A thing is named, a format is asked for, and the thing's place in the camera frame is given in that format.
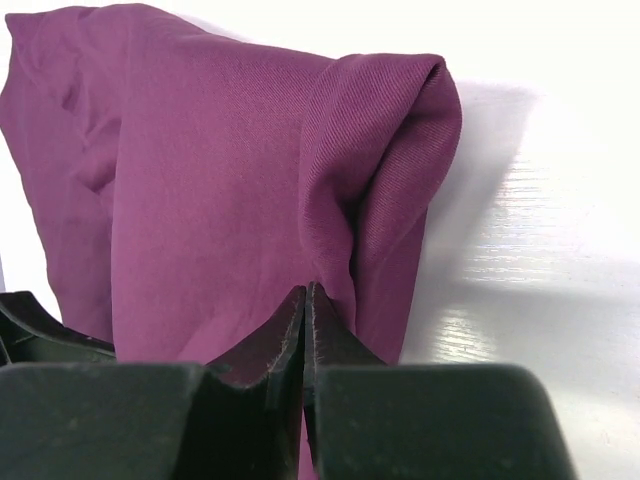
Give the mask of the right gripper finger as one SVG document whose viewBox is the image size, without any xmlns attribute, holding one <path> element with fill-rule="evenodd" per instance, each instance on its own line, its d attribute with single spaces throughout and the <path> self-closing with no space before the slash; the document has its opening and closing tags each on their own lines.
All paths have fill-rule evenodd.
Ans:
<svg viewBox="0 0 640 480">
<path fill-rule="evenodd" d="M 542 383 L 505 364 L 394 366 L 308 287 L 304 418 L 322 479 L 573 479 Z"/>
</svg>

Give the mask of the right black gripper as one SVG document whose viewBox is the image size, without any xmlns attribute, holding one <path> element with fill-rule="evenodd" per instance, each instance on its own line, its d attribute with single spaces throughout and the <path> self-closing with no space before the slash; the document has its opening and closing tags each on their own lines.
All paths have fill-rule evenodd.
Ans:
<svg viewBox="0 0 640 480">
<path fill-rule="evenodd" d="M 306 291 L 209 364 L 120 363 L 28 291 L 1 294 L 5 479 L 293 479 Z"/>
</svg>

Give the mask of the purple surgical drape cloth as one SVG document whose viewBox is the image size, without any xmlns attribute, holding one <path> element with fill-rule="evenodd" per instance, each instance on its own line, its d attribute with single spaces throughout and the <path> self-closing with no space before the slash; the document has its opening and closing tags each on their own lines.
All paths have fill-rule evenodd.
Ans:
<svg viewBox="0 0 640 480">
<path fill-rule="evenodd" d="M 6 24 L 1 129 L 65 325 L 205 363 L 315 281 L 399 359 L 462 124 L 441 57 L 331 59 L 142 4 Z"/>
</svg>

